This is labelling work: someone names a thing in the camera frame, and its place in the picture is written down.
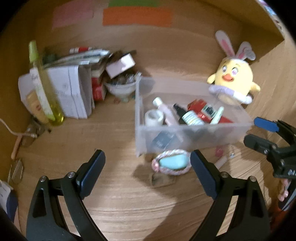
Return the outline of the person right hand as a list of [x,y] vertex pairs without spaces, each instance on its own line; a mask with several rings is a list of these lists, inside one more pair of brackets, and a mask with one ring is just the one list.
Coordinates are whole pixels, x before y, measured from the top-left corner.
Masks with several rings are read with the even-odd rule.
[[288,187],[290,185],[290,180],[288,179],[280,179],[278,184],[278,194],[277,198],[279,201],[284,201],[288,196]]

